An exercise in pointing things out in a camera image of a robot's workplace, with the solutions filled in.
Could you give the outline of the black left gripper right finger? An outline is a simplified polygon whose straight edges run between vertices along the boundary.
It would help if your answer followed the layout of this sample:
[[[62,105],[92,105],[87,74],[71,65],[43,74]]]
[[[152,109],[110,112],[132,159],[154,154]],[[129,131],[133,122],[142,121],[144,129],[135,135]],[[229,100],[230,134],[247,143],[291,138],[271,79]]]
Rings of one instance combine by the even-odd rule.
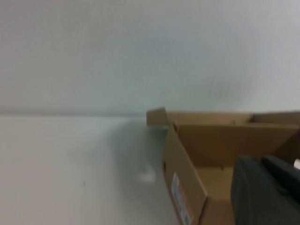
[[[279,225],[298,225],[300,223],[300,171],[288,162],[275,157],[265,156],[261,160],[271,175],[277,190],[274,203]]]

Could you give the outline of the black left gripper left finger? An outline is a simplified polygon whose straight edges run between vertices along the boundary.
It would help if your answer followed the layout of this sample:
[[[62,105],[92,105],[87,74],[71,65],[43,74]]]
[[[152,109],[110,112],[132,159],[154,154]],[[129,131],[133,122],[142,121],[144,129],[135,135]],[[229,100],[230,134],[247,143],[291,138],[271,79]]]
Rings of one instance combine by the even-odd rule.
[[[235,161],[231,204],[237,225],[278,225],[274,206],[278,193],[261,160],[241,156]]]

